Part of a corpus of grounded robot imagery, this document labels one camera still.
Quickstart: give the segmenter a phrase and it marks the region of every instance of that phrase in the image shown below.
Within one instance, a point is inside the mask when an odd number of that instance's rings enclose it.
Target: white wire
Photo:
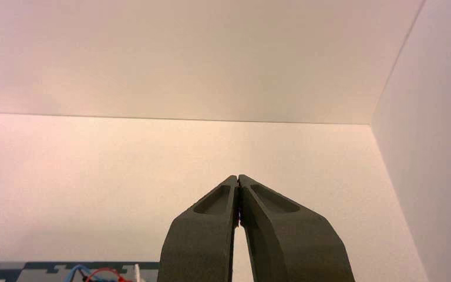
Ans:
[[[136,276],[136,282],[141,282],[141,272],[139,271],[139,264],[134,265],[134,275]]]

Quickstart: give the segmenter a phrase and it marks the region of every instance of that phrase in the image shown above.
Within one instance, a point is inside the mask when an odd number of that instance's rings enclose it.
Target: red wire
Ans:
[[[87,277],[86,282],[90,282],[90,279],[91,279],[94,275],[96,275],[96,273],[100,273],[100,272],[103,272],[103,271],[108,271],[108,272],[111,272],[111,273],[117,275],[118,281],[120,281],[120,282],[124,282],[124,281],[130,282],[129,280],[125,280],[125,278],[123,278],[123,277],[122,277],[115,269],[111,269],[111,268],[109,268],[109,267],[100,268],[100,269],[94,271],[93,273],[91,273],[91,274],[89,275],[89,277]]]

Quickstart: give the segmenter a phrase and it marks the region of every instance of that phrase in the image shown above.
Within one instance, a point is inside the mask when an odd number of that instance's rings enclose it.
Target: white tabletop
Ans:
[[[356,281],[427,281],[367,125],[0,115],[0,261],[159,261],[230,174],[325,216]],[[236,230],[234,281],[251,281]]]

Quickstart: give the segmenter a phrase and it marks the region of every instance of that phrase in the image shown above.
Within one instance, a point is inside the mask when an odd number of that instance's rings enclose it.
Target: white side wall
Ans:
[[[451,281],[451,0],[426,1],[372,129],[430,281]]]

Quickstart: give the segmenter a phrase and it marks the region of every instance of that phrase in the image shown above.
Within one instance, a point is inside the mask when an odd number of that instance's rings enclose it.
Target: blue wire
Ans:
[[[66,278],[65,278],[65,282],[70,282],[71,281],[71,279],[73,279],[73,275],[75,275],[75,272],[77,271],[77,270],[83,270],[83,271],[85,271],[87,274],[91,274],[91,272],[90,272],[90,269],[88,269],[86,266],[83,266],[83,265],[81,265],[81,264],[77,264],[76,266],[74,266],[73,268],[72,268],[72,270],[70,271],[70,273],[68,273],[68,275],[66,276]],[[93,276],[96,280],[99,280],[99,281],[107,281],[106,279],[102,279],[102,278],[100,278],[99,276],[96,276],[96,275],[94,275]]]

